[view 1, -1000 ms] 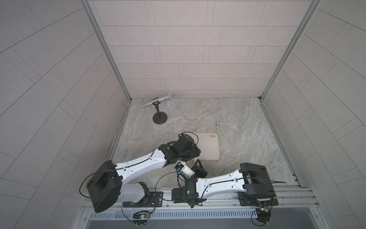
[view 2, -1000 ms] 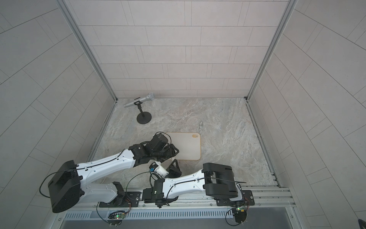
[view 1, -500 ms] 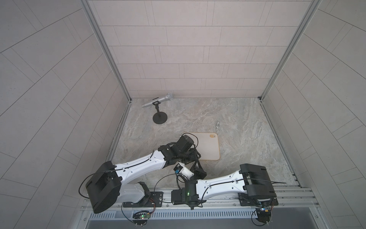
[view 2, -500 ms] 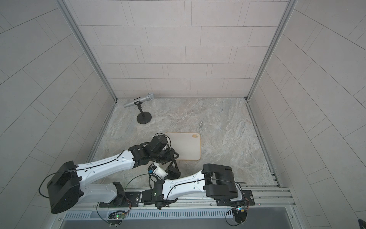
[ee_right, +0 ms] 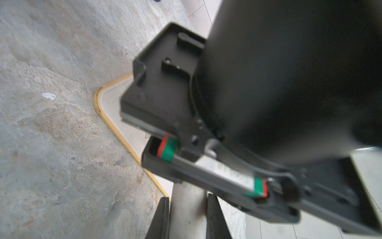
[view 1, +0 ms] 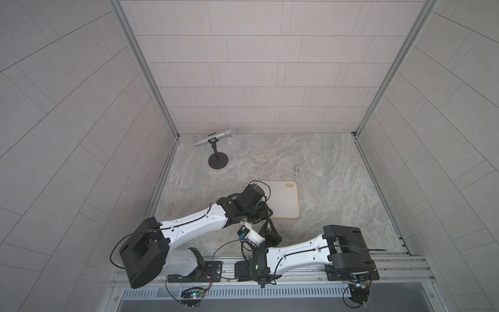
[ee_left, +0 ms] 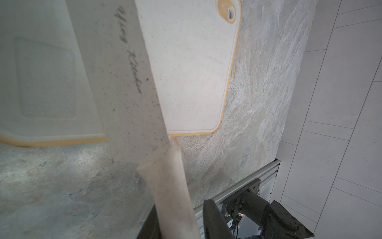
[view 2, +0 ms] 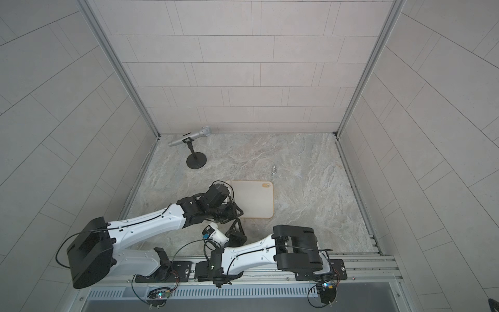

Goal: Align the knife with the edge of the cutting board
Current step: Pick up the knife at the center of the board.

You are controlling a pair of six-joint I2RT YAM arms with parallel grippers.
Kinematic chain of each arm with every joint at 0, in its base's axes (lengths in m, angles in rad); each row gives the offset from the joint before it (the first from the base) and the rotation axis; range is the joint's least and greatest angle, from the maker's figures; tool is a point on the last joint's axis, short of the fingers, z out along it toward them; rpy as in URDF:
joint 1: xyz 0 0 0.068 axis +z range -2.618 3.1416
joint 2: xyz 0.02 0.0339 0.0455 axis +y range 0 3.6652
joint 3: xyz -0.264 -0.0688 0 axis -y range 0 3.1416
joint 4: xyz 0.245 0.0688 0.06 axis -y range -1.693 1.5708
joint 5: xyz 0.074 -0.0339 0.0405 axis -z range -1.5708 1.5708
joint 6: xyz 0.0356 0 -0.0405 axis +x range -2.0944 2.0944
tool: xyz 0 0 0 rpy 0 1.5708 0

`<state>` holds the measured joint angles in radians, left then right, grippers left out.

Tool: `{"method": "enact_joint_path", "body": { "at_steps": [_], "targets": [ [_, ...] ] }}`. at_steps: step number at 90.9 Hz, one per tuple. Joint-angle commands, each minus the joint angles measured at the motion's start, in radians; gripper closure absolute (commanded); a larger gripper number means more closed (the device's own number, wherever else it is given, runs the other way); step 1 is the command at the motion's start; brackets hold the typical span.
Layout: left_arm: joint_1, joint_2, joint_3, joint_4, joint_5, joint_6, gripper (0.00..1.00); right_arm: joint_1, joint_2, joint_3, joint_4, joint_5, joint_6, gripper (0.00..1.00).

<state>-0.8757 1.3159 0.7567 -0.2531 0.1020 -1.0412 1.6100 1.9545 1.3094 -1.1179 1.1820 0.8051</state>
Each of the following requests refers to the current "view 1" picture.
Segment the beige cutting board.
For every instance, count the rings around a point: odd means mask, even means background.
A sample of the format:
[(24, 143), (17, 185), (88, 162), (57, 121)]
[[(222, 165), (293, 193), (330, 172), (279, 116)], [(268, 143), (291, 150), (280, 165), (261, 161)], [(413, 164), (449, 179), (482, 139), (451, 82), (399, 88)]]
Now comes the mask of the beige cutting board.
[(298, 185), (294, 181), (255, 182), (265, 191), (273, 219), (297, 219), (300, 216)]

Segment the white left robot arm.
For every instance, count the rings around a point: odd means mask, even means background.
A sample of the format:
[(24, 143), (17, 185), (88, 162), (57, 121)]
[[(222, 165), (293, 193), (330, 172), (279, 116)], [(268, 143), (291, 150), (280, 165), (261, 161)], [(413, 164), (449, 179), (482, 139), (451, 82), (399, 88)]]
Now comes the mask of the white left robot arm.
[(166, 269), (183, 276), (199, 276), (204, 269), (200, 253), (189, 248), (177, 252), (175, 249), (211, 231), (218, 231), (245, 220), (251, 224), (264, 222), (258, 232), (268, 247), (282, 242), (270, 219), (273, 212), (262, 195), (245, 197), (231, 194), (219, 199), (210, 207), (189, 216), (172, 221), (145, 219), (137, 229), (125, 236), (119, 255), (122, 269), (127, 273), (131, 288), (137, 289), (152, 282)]

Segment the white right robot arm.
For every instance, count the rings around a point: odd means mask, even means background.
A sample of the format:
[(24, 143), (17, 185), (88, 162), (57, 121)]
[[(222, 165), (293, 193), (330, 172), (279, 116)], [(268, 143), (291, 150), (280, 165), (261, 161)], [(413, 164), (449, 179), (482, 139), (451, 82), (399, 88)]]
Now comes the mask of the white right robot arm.
[(252, 256), (235, 264), (238, 282), (253, 281), (264, 287), (290, 270), (313, 265), (326, 266), (336, 280), (361, 283), (379, 278), (358, 227), (325, 226), (323, 234), (286, 247), (271, 246), (272, 234), (263, 237), (247, 222), (237, 234), (252, 247)]

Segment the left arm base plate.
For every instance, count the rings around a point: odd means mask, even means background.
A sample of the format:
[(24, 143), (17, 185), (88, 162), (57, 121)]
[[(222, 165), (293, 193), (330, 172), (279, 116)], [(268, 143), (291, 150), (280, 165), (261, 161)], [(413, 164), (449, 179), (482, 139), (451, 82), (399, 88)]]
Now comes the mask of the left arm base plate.
[(218, 283), (222, 279), (222, 269), (222, 261), (208, 261), (203, 268), (199, 266), (188, 276), (168, 275), (166, 281), (168, 283)]

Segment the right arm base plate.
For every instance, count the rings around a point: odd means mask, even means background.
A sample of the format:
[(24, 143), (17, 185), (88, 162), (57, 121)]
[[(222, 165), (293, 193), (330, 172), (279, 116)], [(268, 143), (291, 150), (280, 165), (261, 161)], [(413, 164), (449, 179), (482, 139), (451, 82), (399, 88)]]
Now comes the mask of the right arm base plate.
[(374, 270), (360, 269), (335, 269), (332, 265), (325, 266), (325, 272), (329, 281), (347, 281), (350, 283), (363, 283), (379, 280), (379, 272)]

